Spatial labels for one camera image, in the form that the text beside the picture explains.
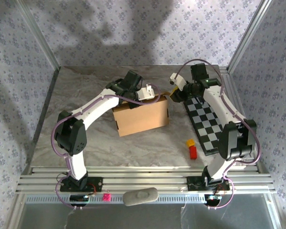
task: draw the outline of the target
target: marble surface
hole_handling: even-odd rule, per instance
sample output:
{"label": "marble surface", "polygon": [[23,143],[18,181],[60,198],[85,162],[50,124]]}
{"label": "marble surface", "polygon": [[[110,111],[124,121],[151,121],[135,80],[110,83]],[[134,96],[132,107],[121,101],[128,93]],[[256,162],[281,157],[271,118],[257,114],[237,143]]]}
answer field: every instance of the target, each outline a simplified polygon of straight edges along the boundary
{"label": "marble surface", "polygon": [[[162,91],[171,91],[169,77],[179,66],[96,66],[62,67],[57,78],[35,148],[33,167],[64,167],[65,161],[55,155],[50,143],[52,128],[62,110],[72,111],[97,96],[108,82],[123,78],[128,70],[135,70],[144,83],[153,83]],[[191,79],[186,66],[181,75]],[[205,156],[184,105],[169,100],[167,126],[119,137],[112,111],[97,119],[87,130],[84,149],[86,166],[193,166],[202,168],[214,156]],[[198,158],[190,160],[187,139],[196,142]]]}

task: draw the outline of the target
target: black and white checkerboard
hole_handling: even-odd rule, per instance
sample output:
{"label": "black and white checkerboard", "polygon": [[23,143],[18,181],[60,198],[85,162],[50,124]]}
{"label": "black and white checkerboard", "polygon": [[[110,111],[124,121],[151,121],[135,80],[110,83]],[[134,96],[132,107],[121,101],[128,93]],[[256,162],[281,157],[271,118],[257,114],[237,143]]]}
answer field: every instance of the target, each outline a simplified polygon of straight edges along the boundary
{"label": "black and white checkerboard", "polygon": [[184,105],[195,129],[204,154],[218,153],[218,138],[223,128],[219,118],[207,102],[197,98],[200,104],[193,98],[187,100]]}

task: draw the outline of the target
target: patterned wallpaper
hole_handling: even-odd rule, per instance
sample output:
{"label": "patterned wallpaper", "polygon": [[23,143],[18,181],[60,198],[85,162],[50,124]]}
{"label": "patterned wallpaper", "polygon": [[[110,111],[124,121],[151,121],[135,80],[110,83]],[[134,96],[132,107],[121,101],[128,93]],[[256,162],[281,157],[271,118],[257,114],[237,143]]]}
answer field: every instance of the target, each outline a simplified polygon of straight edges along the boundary
{"label": "patterned wallpaper", "polygon": [[0,228],[19,176],[30,161],[53,75],[13,3],[0,0]]}
{"label": "patterned wallpaper", "polygon": [[260,0],[24,0],[60,65],[227,66]]}
{"label": "patterned wallpaper", "polygon": [[273,0],[233,78],[286,214],[286,0]]}

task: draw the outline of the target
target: brown cardboard box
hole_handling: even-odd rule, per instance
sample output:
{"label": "brown cardboard box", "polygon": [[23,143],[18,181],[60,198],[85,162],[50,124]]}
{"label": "brown cardboard box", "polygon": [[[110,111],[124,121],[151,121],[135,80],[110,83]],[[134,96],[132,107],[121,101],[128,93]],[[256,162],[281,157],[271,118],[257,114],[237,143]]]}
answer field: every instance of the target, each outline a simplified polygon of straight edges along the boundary
{"label": "brown cardboard box", "polygon": [[[152,100],[155,98],[143,102],[150,103]],[[128,103],[124,103],[113,108],[120,137],[169,124],[167,105],[166,97],[161,95],[154,104],[130,109]]]}

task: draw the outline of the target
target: black bracket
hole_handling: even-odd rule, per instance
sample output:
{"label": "black bracket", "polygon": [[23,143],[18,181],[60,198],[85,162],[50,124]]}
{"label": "black bracket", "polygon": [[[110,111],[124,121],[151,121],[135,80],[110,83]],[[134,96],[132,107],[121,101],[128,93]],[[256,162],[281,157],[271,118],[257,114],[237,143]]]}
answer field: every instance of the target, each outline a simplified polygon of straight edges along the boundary
{"label": "black bracket", "polygon": [[77,186],[70,177],[61,182],[61,192],[101,192],[103,186],[103,177],[87,177],[87,183],[84,187]]}
{"label": "black bracket", "polygon": [[188,191],[229,191],[229,181],[223,179],[223,182],[213,185],[206,185],[202,176],[186,177]]}

